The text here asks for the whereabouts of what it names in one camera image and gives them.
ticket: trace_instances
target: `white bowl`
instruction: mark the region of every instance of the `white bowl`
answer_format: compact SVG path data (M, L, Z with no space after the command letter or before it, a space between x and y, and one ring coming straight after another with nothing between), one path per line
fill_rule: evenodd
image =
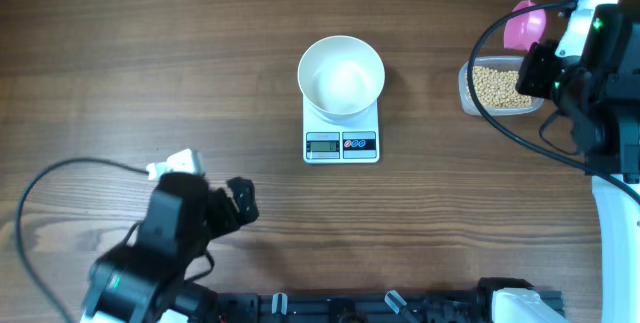
M298 85L318 113L341 120L378 99L384 87L384 65L378 53L358 38L327 37L300 59Z

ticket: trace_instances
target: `plastic container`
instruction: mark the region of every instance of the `plastic container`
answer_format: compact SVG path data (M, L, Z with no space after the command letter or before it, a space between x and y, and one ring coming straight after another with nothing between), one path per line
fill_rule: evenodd
M483 66L491 69L497 69L499 71L509 71L509 70L520 70L520 65L522 64L523 57L514 57L514 56L501 56L501 57L480 57L476 58L475 65ZM458 74L458 88L460 89L460 101L462 102L462 110L467 114L471 115L480 115L478 109L476 109L476 105L473 104L471 100L471 96L467 93L467 79L465 78L465 72L467 71L467 65L469 62L465 63L460 69L460 73ZM531 98L531 105L527 107L513 107L513 108L498 108L498 107L484 107L489 114L494 116L501 115L517 115L517 114L525 114L531 113L536 109L542 107L542 103L544 103L544 99L542 98Z

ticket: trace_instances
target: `robotic arm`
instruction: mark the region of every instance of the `robotic arm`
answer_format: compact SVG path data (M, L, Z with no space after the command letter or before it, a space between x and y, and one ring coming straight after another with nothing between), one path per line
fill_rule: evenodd
M516 89L553 101L571 119L585 163L640 192L640 12L617 2L576 0L562 40L531 47ZM592 185L602 233L602 322L638 322L640 205L599 177ZM564 321L517 289L495 292L492 308L496 323Z
M206 250L211 240L258 218L254 186L233 178L227 181L232 198L222 188L211 190L202 176L191 174L200 171L201 161L184 152L172 156L185 163L174 164L183 172L171 168L172 157L168 166L147 167L151 179L160 179L147 215L91 267L81 322L217 321L216 293L194 281L213 270ZM128 245L136 228L137 239ZM198 257L205 257L210 269L185 279L187 267Z

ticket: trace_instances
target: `white bracket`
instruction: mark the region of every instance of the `white bracket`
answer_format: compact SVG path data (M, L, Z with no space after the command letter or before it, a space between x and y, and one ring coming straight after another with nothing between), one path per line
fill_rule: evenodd
M562 36L556 57L582 56L584 44L587 41L591 21L596 7L600 4L618 4L618 0L577 0L576 10L571 12L567 31Z
M147 165L147 171L149 180L158 180L163 174L169 172L204 175L206 168L200 152L195 149L185 149L167 158L166 162Z

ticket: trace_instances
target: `green led light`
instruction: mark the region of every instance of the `green led light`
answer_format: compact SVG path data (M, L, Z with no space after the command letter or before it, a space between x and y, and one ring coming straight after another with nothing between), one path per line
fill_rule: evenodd
M596 18L596 20L593 21L593 28L595 28L596 30L600 29L600 27L602 27L603 23L600 20L600 18Z

